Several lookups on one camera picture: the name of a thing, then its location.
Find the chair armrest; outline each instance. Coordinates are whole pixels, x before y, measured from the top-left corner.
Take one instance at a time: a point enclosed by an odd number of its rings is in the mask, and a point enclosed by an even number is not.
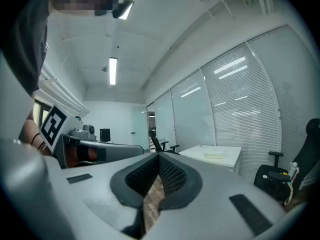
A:
[[[173,152],[176,152],[177,147],[180,147],[180,145],[171,146],[170,149],[172,149]]]
[[[284,154],[281,152],[275,152],[275,151],[269,151],[269,155],[275,156],[275,157],[283,157]]]
[[[279,157],[283,157],[284,154],[281,152],[275,152],[275,151],[269,151],[268,154],[274,156],[274,167],[277,168],[279,163]]]
[[[273,181],[289,182],[290,176],[275,171],[269,171],[268,176]]]
[[[174,146],[171,146],[170,149],[175,149],[177,147],[180,147],[180,145],[174,145]]]
[[[169,141],[161,142],[163,151],[166,151],[166,143],[169,143]]]

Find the floor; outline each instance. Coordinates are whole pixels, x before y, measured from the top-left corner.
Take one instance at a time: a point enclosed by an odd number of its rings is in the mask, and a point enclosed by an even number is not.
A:
[[[315,184],[304,186],[296,194],[296,196],[291,200],[291,202],[284,207],[284,210],[286,212],[289,212],[298,204],[309,201],[310,196],[312,195],[315,187],[316,187]],[[151,227],[157,221],[159,217],[158,205],[160,201],[164,198],[165,198],[164,186],[162,184],[160,177],[158,176],[155,179],[152,187],[150,188],[150,191],[148,192],[148,194],[145,196],[143,200],[144,225],[145,225],[145,230],[147,232],[151,229]]]
[[[158,176],[143,200],[144,225],[147,232],[158,219],[158,205],[164,198],[164,186],[160,177]]]

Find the computer monitor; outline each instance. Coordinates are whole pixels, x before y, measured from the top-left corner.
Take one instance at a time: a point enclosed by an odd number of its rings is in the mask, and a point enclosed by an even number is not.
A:
[[[100,141],[109,142],[110,139],[110,129],[100,129]]]

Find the bracelet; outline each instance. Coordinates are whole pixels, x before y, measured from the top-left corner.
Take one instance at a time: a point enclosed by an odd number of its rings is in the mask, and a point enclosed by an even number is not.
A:
[[[38,150],[42,149],[42,148],[44,147],[44,145],[45,145],[45,144],[46,144],[46,143],[43,141],[43,142],[40,144],[40,146],[39,146]]]
[[[38,135],[40,135],[40,133],[37,133],[36,135],[34,135],[33,139],[31,140],[31,146],[32,146],[32,143],[34,143],[34,140]]]

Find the desk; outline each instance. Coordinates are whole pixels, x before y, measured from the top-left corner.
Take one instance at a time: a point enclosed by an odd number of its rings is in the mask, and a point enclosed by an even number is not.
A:
[[[205,158],[204,154],[222,152],[224,158]],[[229,169],[229,171],[238,174],[240,165],[241,146],[211,146],[197,145],[187,150],[179,152],[180,155],[193,159],[198,159],[207,163],[212,163]]]

